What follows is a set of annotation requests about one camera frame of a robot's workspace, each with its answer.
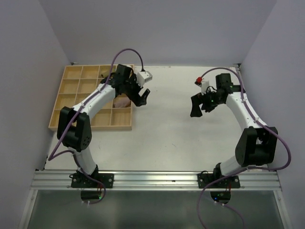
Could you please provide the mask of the pink underwear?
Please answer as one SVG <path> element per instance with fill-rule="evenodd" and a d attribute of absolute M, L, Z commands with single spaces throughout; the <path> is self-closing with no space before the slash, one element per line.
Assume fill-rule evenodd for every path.
<path fill-rule="evenodd" d="M 126 108 L 130 106 L 131 106 L 131 100 L 127 97 L 114 100 L 112 105 L 113 108 Z"/>

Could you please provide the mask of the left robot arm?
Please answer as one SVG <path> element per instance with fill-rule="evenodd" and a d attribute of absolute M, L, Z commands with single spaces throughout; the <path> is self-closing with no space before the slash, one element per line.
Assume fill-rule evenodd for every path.
<path fill-rule="evenodd" d="M 121 94 L 126 95 L 137 107 L 146 105 L 150 90 L 146 89 L 143 94 L 140 91 L 152 78 L 149 71 L 135 73 L 131 67 L 119 64 L 116 71 L 102 79 L 83 101 L 71 108 L 65 106 L 61 109 L 57 128 L 58 143 L 75 156 L 86 186 L 94 187 L 99 181 L 99 175 L 94 172 L 97 165 L 89 150 L 92 140 L 91 120 L 108 102 Z"/>

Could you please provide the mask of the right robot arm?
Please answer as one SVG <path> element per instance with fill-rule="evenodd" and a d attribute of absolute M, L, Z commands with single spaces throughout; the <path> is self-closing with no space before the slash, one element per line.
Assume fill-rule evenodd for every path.
<path fill-rule="evenodd" d="M 229 182 L 229 174 L 243 167 L 264 166 L 273 162 L 277 144 L 275 127 L 268 127 L 260 121 L 251 105 L 246 104 L 245 89 L 235 85 L 228 73 L 216 76 L 216 86 L 198 77 L 195 84 L 201 92 L 191 97 L 191 117 L 201 117 L 219 105 L 226 105 L 234 114 L 242 134 L 235 147 L 234 156 L 216 165 L 212 181 L 217 187 L 224 187 Z"/>

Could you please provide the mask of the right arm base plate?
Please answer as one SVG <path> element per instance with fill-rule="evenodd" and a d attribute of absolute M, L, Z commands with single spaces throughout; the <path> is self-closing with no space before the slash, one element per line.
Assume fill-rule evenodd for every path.
<path fill-rule="evenodd" d="M 197 174 L 198 188 L 240 188 L 240 180 L 238 176 L 216 178 L 214 174 L 203 171 Z"/>

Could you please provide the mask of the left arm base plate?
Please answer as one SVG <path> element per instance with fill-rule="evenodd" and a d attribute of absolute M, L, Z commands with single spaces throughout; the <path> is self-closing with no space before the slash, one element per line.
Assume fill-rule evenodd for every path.
<path fill-rule="evenodd" d="M 101 182 L 105 188 L 112 188 L 114 183 L 114 174 L 112 173 L 97 173 L 91 178 L 87 178 L 84 174 L 76 172 L 70 174 L 72 188 L 97 188 L 101 187 L 99 183 L 94 180 Z"/>

